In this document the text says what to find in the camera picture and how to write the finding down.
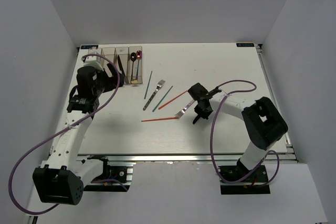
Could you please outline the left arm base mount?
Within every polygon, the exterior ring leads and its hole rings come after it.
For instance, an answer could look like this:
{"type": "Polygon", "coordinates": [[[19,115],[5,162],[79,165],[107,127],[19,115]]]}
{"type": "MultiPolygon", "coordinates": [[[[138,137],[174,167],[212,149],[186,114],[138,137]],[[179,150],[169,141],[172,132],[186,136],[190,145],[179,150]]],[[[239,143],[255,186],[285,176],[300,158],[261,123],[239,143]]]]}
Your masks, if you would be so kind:
{"type": "Polygon", "coordinates": [[[91,192],[126,192],[131,185],[133,165],[125,162],[110,161],[107,156],[90,155],[87,161],[99,161],[102,169],[84,191],[91,192]]]}

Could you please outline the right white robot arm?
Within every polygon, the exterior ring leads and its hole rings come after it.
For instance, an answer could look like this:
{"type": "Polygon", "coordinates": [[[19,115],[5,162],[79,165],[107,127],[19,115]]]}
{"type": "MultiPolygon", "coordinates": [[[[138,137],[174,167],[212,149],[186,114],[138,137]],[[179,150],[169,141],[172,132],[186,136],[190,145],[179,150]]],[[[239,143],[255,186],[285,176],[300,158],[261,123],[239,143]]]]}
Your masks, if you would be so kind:
{"type": "Polygon", "coordinates": [[[188,89],[189,95],[197,102],[194,108],[197,114],[193,124],[200,118],[208,119],[213,108],[216,113],[211,126],[210,153],[212,163],[215,165],[213,152],[213,137],[216,119],[220,112],[242,120],[245,124],[250,142],[236,163],[239,179],[224,179],[229,184],[242,181],[250,181],[256,175],[256,169],[262,164],[267,154],[271,153],[272,146],[279,141],[287,132],[288,125],[279,113],[276,106],[268,97],[258,100],[247,100],[235,97],[235,93],[247,93],[256,90],[256,85],[250,90],[237,90],[224,93],[219,86],[208,91],[200,83],[196,83],[188,89]]]}

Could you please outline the iridescent red spoon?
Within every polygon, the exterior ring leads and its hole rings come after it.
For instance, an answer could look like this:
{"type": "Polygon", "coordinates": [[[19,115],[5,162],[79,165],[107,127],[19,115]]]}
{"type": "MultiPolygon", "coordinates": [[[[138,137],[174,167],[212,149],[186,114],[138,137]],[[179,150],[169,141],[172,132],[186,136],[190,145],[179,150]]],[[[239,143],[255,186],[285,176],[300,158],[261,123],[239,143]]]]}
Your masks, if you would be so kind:
{"type": "Polygon", "coordinates": [[[136,69],[136,79],[138,79],[138,76],[139,76],[139,69],[140,69],[140,61],[141,61],[141,59],[142,59],[142,51],[141,50],[138,50],[137,52],[136,52],[136,58],[137,58],[137,61],[138,61],[138,63],[137,63],[137,69],[136,69]]]}

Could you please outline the black spoon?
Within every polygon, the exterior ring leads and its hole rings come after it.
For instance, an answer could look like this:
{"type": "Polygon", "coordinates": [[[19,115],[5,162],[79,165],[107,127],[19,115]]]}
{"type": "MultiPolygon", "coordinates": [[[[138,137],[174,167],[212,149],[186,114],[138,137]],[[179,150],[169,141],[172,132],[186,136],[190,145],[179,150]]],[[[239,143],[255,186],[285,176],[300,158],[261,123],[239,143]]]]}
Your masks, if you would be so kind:
{"type": "Polygon", "coordinates": [[[137,55],[135,52],[130,54],[130,59],[132,61],[132,70],[131,70],[131,80],[133,80],[133,69],[134,69],[134,62],[137,60],[137,55]]]}

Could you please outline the dark blue plastic knife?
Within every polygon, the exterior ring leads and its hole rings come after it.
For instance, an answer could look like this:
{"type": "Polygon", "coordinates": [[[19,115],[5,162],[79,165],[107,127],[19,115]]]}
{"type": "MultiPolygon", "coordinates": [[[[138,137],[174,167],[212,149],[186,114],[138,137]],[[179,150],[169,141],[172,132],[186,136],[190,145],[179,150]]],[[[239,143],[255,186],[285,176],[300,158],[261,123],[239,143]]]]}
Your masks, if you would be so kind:
{"type": "Polygon", "coordinates": [[[193,120],[192,124],[196,124],[196,122],[201,119],[202,117],[200,115],[197,115],[195,119],[193,120]]]}

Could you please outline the pink handled fork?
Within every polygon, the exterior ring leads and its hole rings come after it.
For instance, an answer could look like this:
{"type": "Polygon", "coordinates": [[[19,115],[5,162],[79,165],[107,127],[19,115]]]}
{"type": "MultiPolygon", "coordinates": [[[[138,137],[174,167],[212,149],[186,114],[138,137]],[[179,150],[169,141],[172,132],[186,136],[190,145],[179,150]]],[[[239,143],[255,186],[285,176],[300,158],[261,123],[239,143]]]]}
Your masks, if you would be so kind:
{"type": "Polygon", "coordinates": [[[190,101],[183,109],[175,114],[175,117],[181,118],[185,114],[185,112],[193,105],[194,102],[195,100],[190,101]]]}

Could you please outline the black plastic knife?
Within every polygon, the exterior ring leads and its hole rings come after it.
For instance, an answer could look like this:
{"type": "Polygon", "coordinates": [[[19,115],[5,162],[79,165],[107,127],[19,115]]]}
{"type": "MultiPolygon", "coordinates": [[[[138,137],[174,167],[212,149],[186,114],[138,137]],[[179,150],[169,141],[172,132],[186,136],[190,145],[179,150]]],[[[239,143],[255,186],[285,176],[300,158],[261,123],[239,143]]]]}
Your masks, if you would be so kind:
{"type": "Polygon", "coordinates": [[[118,61],[119,69],[121,70],[121,73],[122,73],[122,75],[123,75],[123,77],[124,77],[124,83],[125,83],[125,84],[129,84],[128,79],[127,79],[127,76],[126,76],[126,74],[125,74],[125,72],[124,72],[124,68],[123,68],[123,65],[122,65],[122,62],[121,62],[121,58],[120,58],[119,55],[117,56],[117,61],[118,61]]]}

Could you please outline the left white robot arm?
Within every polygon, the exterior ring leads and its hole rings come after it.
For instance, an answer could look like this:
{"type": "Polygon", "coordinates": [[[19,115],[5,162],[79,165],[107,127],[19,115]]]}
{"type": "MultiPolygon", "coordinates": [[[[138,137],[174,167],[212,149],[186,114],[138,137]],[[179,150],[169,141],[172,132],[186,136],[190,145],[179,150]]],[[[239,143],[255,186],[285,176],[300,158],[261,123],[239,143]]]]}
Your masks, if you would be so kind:
{"type": "Polygon", "coordinates": [[[34,185],[43,203],[77,205],[84,188],[95,178],[101,182],[110,178],[111,168],[102,160],[77,159],[86,131],[102,109],[100,96],[123,86],[123,77],[112,63],[107,64],[112,73],[108,76],[101,63],[104,59],[99,54],[83,56],[83,66],[77,70],[77,85],[69,95],[65,132],[60,134],[44,166],[33,172],[34,185]]]}

